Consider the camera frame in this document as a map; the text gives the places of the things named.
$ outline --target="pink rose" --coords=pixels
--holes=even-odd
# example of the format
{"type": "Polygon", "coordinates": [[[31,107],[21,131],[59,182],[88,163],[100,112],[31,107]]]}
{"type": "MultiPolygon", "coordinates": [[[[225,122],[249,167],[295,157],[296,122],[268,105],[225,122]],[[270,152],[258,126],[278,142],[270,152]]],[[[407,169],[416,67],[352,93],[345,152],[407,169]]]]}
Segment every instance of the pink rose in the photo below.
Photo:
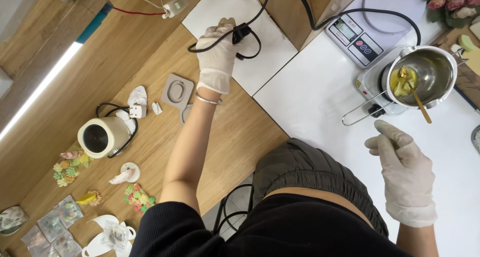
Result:
{"type": "Polygon", "coordinates": [[[480,5],[480,0],[466,0],[466,4],[470,6],[478,6],[480,5]]]}
{"type": "Polygon", "coordinates": [[[430,0],[430,2],[428,2],[428,7],[432,10],[435,10],[443,7],[446,1],[447,0],[430,0]]]}
{"type": "Polygon", "coordinates": [[[461,8],[463,5],[465,5],[465,0],[450,0],[447,1],[447,10],[449,11],[454,11],[456,9],[461,8]]]}
{"type": "Polygon", "coordinates": [[[452,17],[463,19],[476,14],[477,11],[474,8],[463,7],[461,9],[455,10],[455,12],[452,14],[452,17]]]}

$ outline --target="white glove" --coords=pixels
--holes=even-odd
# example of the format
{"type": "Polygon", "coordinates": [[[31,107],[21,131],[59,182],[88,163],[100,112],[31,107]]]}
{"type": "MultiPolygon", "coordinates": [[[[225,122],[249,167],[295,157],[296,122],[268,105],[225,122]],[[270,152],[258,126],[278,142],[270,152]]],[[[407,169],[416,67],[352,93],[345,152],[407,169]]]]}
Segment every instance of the white glove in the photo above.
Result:
{"type": "Polygon", "coordinates": [[[407,226],[432,225],[438,218],[432,196],[432,161],[410,135],[383,120],[374,125],[381,134],[369,138],[365,146],[371,155],[380,156],[388,214],[407,226]]]}
{"type": "MultiPolygon", "coordinates": [[[[198,40],[196,49],[211,46],[234,27],[235,19],[222,18],[218,26],[207,28],[205,35],[198,40]]],[[[237,50],[238,47],[232,44],[232,34],[229,34],[210,50],[197,53],[200,65],[197,89],[208,88],[223,95],[228,94],[237,50]]]]}

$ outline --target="red wire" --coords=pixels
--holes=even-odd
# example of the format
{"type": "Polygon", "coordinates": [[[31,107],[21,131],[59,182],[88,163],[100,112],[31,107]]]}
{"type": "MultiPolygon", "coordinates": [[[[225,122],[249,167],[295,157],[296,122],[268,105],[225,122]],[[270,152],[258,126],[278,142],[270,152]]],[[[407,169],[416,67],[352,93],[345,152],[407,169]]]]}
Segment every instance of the red wire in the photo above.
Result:
{"type": "Polygon", "coordinates": [[[144,12],[134,12],[134,11],[127,11],[127,10],[123,10],[123,9],[120,9],[120,8],[115,8],[113,7],[114,10],[117,10],[119,12],[123,12],[123,13],[126,13],[126,14],[129,14],[129,15],[164,15],[165,12],[161,12],[161,13],[144,13],[144,12]]]}
{"type": "Polygon", "coordinates": [[[144,13],[144,12],[134,12],[134,11],[126,11],[126,10],[123,10],[123,9],[120,9],[120,8],[115,8],[113,7],[114,10],[117,10],[119,12],[123,12],[123,13],[126,13],[126,14],[129,14],[129,15],[164,15],[165,12],[161,12],[161,13],[144,13]]]}

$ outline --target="pot handle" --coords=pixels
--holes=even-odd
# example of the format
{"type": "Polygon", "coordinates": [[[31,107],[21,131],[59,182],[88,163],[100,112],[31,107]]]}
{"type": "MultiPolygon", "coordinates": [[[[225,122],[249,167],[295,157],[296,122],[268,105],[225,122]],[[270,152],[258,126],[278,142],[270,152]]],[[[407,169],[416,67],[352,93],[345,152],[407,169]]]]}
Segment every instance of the pot handle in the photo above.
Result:
{"type": "Polygon", "coordinates": [[[345,121],[344,121],[344,120],[345,120],[345,117],[346,117],[347,115],[349,115],[349,114],[353,113],[353,112],[354,112],[355,110],[357,110],[358,108],[360,108],[360,107],[362,107],[363,105],[365,105],[365,104],[369,103],[370,101],[372,101],[372,100],[373,100],[373,99],[375,99],[376,97],[380,96],[381,94],[384,94],[385,92],[387,92],[387,90],[385,90],[385,91],[381,92],[380,94],[378,94],[378,95],[376,95],[376,96],[372,97],[372,98],[371,98],[371,99],[369,99],[368,101],[364,102],[362,105],[360,105],[360,106],[356,107],[355,109],[353,109],[353,110],[351,110],[350,112],[348,112],[347,114],[345,114],[345,115],[343,116],[343,118],[342,118],[342,123],[343,123],[343,125],[345,125],[345,126],[351,126],[351,125],[355,125],[355,124],[357,124],[358,122],[360,122],[360,121],[364,120],[365,118],[367,118],[367,117],[369,117],[369,116],[371,116],[371,115],[373,115],[373,114],[376,114],[376,113],[380,112],[381,110],[385,109],[385,108],[386,108],[387,106],[389,106],[390,104],[394,104],[395,102],[394,102],[394,101],[392,101],[392,102],[390,102],[389,104],[387,104],[387,105],[385,105],[385,106],[381,107],[380,109],[376,110],[375,112],[373,112],[373,113],[370,113],[370,114],[368,114],[368,115],[364,116],[363,118],[361,118],[361,119],[359,119],[359,120],[357,120],[357,121],[355,121],[355,122],[353,122],[353,123],[351,123],[351,124],[346,124],[346,123],[345,123],[345,121]]]}
{"type": "Polygon", "coordinates": [[[463,54],[464,51],[465,51],[465,48],[460,48],[456,52],[453,53],[453,55],[458,55],[460,57],[460,59],[462,60],[462,62],[460,64],[457,64],[457,66],[460,66],[461,64],[470,60],[468,58],[463,58],[462,54],[463,54]]]}

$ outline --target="bracelet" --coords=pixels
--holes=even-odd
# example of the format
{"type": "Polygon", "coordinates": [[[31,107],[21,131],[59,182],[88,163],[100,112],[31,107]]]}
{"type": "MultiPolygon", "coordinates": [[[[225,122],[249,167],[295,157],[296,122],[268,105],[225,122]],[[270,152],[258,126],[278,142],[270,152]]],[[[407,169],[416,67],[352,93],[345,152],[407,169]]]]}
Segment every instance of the bracelet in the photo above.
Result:
{"type": "Polygon", "coordinates": [[[210,103],[210,104],[214,104],[214,105],[220,105],[223,103],[222,99],[219,99],[218,102],[215,102],[215,101],[209,101],[209,100],[206,100],[204,99],[203,97],[199,96],[197,94],[197,92],[195,92],[195,96],[197,96],[197,98],[203,102],[206,102],[206,103],[210,103]]]}

